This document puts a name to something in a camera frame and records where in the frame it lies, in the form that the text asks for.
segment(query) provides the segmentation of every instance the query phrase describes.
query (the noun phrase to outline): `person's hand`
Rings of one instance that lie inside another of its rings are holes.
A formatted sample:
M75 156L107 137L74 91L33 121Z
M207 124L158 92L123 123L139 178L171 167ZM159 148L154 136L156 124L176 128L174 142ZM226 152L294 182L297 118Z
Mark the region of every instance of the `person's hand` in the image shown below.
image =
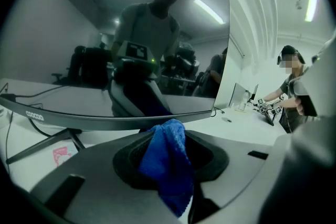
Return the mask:
M295 98L295 105L296 105L296 109L298 111L298 113L303 116L304 115L304 110L303 110L303 106L301 104L301 99L296 97Z

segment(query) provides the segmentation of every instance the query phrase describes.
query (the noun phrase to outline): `black hair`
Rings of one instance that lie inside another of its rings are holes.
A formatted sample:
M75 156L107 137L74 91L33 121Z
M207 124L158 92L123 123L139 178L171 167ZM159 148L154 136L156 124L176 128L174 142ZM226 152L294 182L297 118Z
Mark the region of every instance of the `black hair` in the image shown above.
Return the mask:
M300 63L302 63L302 64L306 63L304 61L301 53L299 53L299 51L296 48L294 48L293 46L286 45L286 46L284 46L284 48L281 51L282 56L283 55L295 55L295 54L298 56L298 59L299 59Z

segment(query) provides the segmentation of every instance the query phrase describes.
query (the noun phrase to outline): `white t-shirt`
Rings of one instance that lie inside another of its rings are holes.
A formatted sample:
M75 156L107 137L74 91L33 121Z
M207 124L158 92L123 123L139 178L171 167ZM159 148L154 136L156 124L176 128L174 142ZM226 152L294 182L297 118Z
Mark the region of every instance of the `white t-shirt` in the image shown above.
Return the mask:
M141 15L139 15L139 5L144 5L144 12ZM127 40L147 46L156 62L160 63L162 56L175 55L177 48L180 27L176 23L175 29L172 29L171 20L171 15L164 19L152 15L148 4L130 5L121 13L114 42L122 43Z

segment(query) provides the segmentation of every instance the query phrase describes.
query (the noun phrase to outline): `microfiber cloth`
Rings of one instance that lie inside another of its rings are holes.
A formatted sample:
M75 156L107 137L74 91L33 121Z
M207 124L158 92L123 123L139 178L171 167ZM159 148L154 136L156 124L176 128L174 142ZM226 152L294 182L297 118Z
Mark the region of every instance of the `microfiber cloth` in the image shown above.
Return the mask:
M161 199L180 217L194 191L194 170L185 150L184 126L172 119L151 131L155 133L139 172L157 181Z

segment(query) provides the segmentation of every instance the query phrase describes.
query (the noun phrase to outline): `bottle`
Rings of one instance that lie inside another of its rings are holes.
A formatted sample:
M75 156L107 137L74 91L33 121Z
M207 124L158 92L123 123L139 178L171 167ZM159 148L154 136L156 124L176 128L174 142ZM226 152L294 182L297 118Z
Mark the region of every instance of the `bottle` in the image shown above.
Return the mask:
M248 102L250 95L248 94L248 91L246 90L245 93L243 94L243 98L241 99L241 103L239 106L239 110L244 111L246 104Z

